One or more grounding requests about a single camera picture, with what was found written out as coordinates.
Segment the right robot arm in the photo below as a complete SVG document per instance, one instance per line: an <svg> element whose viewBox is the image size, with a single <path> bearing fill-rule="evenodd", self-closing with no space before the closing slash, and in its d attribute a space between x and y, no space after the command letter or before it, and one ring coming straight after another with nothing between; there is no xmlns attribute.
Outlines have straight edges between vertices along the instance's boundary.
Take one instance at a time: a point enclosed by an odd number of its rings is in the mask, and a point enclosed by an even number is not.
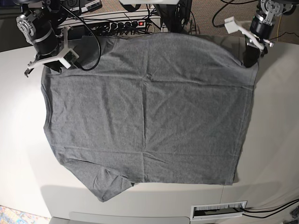
<svg viewBox="0 0 299 224"><path fill-rule="evenodd" d="M16 0L15 3L21 7L21 14L16 18L17 27L37 52L35 60L28 64L24 75L28 76L38 62L60 73L63 64L58 59L48 62L42 60L57 56L63 48L63 38L67 37L67 31L58 28L67 17L61 1Z"/></svg>

